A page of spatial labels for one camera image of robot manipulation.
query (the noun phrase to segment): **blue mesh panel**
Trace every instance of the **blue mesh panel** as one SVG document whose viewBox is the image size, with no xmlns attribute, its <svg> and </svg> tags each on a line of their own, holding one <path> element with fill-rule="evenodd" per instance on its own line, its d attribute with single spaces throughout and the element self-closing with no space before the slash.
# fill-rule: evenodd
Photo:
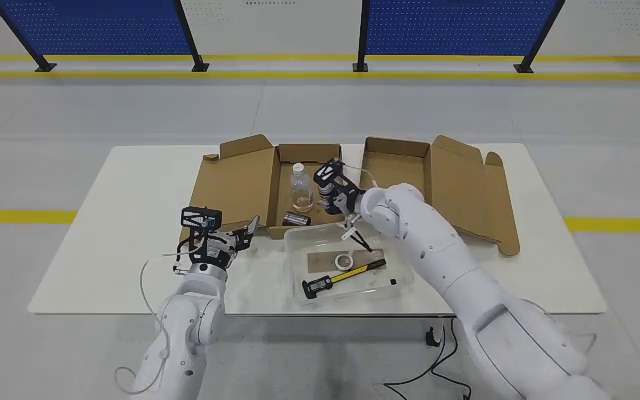
<svg viewBox="0 0 640 400">
<path fill-rule="evenodd" d="M 367 54 L 525 55 L 556 0 L 371 0 Z"/>
<path fill-rule="evenodd" d="M 38 54 L 190 54 L 172 0 L 0 0 Z"/>
</svg>

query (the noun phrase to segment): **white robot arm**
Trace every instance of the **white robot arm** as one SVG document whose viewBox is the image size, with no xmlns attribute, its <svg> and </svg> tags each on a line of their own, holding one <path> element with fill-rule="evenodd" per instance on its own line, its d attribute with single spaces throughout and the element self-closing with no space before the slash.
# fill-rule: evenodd
<svg viewBox="0 0 640 400">
<path fill-rule="evenodd" d="M 231 232 L 218 232 L 222 213 L 187 207 L 182 225 L 190 229 L 191 267 L 174 294 L 158 310 L 158 337 L 147 350 L 131 391 L 132 399 L 196 400 L 207 368 L 205 346 L 215 340 L 224 316 L 227 268 L 251 244 L 259 218 Z"/>
<path fill-rule="evenodd" d="M 355 214 L 382 235 L 396 238 L 416 273 L 451 307 L 486 381 L 507 400 L 605 400 L 583 374 L 586 357 L 555 321 L 513 297 L 473 260 L 456 230 L 408 184 L 358 189 L 339 160 L 314 176 L 329 213 Z"/>
</svg>

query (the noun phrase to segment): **open cardboard box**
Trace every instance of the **open cardboard box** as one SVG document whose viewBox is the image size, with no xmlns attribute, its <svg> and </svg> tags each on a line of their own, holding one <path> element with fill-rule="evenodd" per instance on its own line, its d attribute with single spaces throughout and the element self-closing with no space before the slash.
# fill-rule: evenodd
<svg viewBox="0 0 640 400">
<path fill-rule="evenodd" d="M 191 195 L 191 206 L 222 211 L 222 226 L 232 230 L 260 216 L 272 239 L 282 239 L 293 227 L 282 226 L 285 212 L 294 211 L 291 202 L 293 164 L 302 162 L 311 177 L 322 164 L 340 157 L 339 144 L 282 144 L 274 147 L 264 135 L 233 140 L 220 145 L 220 154 L 204 155 Z M 318 199 L 317 185 L 314 201 Z M 301 213 L 312 225 L 342 220 L 328 215 L 322 206 Z M 182 229 L 180 239 L 188 236 Z"/>
<path fill-rule="evenodd" d="M 433 144 L 368 137 L 362 161 L 380 187 L 410 183 L 459 232 L 496 243 L 500 252 L 520 252 L 502 159 L 438 136 Z M 360 187 L 371 187 L 362 174 Z"/>
</svg>

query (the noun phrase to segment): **yellow floor stripe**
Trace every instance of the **yellow floor stripe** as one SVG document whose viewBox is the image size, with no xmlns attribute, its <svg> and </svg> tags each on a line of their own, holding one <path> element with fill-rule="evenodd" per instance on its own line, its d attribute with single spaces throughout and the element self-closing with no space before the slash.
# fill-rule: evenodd
<svg viewBox="0 0 640 400">
<path fill-rule="evenodd" d="M 47 60 L 60 61 L 117 61 L 117 62 L 157 62 L 191 61 L 188 55 L 47 55 Z M 204 54 L 205 61 L 349 61 L 356 60 L 356 54 Z M 441 61 L 441 62 L 512 62 L 522 60 L 518 56 L 454 56 L 454 55 L 369 55 L 367 61 Z M 0 61 L 32 61 L 28 55 L 0 54 Z M 637 63 L 640 56 L 538 56 L 535 62 L 555 63 Z"/>
<path fill-rule="evenodd" d="M 77 211 L 0 210 L 0 224 L 71 224 Z M 640 233 L 640 218 L 565 217 L 571 232 Z"/>
<path fill-rule="evenodd" d="M 640 218 L 566 217 L 571 232 L 640 233 Z"/>
<path fill-rule="evenodd" d="M 379 71 L 354 73 L 349 71 L 2 71 L 4 79 L 282 79 L 282 80 L 489 80 L 489 81 L 638 81 L 640 73 L 589 72 L 411 72 Z"/>
<path fill-rule="evenodd" d="M 0 224 L 68 225 L 77 211 L 57 210 L 0 210 Z"/>
</svg>

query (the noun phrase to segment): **plastic tray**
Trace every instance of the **plastic tray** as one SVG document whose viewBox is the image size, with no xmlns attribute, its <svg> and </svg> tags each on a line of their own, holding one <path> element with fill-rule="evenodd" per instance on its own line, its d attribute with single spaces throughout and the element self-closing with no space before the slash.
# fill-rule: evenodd
<svg viewBox="0 0 640 400">
<path fill-rule="evenodd" d="M 344 233 L 337 224 L 318 225 L 288 230 L 284 235 L 287 252 L 286 263 L 292 274 L 292 297 L 299 305 L 322 304 L 348 296 L 384 297 L 398 293 L 402 287 L 414 280 L 413 271 L 396 250 L 391 240 L 384 239 L 368 224 L 357 225 L 358 231 L 371 248 L 382 249 L 387 262 L 384 268 L 367 271 L 336 283 L 333 288 L 319 292 L 317 298 L 307 299 L 302 289 L 302 281 L 313 281 L 323 276 L 341 274 L 337 268 L 330 272 L 309 272 L 308 254 L 336 251 L 363 250 L 351 239 L 342 240 Z"/>
</svg>

